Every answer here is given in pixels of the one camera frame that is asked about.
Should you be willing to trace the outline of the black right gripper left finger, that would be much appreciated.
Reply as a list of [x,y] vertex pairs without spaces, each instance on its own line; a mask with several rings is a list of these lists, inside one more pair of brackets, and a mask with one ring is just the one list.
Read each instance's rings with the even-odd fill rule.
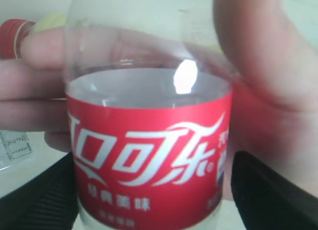
[[79,213],[72,153],[0,199],[2,230],[71,230]]

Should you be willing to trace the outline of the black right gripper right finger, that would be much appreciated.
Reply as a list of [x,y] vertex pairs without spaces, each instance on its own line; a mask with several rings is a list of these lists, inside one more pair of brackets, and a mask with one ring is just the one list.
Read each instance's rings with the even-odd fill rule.
[[318,229],[318,199],[247,152],[235,154],[231,189],[248,230]]

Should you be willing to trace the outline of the person's open bare hand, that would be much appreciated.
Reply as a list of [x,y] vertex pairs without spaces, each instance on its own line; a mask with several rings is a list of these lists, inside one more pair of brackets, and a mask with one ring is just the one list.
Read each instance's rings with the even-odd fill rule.
[[[318,52],[298,32],[283,0],[214,0],[223,52],[235,66],[224,197],[233,156],[247,151],[304,191],[318,194]],[[20,60],[0,63],[0,127],[44,132],[70,150],[60,28],[28,36]]]

